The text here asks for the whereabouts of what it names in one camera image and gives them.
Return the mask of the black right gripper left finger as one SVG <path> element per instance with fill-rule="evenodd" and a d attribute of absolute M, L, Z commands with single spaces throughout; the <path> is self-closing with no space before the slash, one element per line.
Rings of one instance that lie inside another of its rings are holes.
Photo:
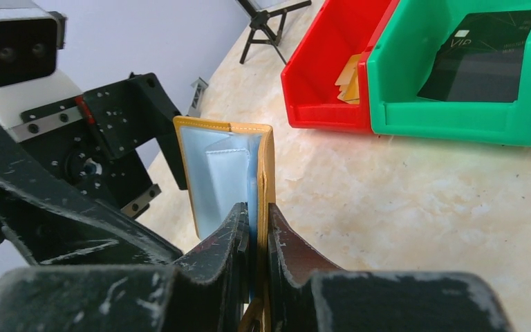
<path fill-rule="evenodd" d="M 106 239 L 0 277 L 0 331 L 235 331 L 249 297 L 249 216 L 237 203 L 177 259 Z"/>

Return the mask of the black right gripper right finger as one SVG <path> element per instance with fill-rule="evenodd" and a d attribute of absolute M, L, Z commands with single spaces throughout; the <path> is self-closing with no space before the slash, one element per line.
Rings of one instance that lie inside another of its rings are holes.
<path fill-rule="evenodd" d="M 269 206 L 273 331 L 511 331 L 490 285 L 445 271 L 340 268 Z"/>

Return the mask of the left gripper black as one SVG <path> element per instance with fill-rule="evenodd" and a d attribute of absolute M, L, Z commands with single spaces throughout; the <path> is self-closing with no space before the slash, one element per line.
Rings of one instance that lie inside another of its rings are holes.
<path fill-rule="evenodd" d="M 0 125 L 0 244 L 31 265 L 177 260 L 181 250 L 138 222 L 161 190 L 137 148 L 156 140 L 185 189 L 178 114 L 153 73 L 133 73 Z"/>

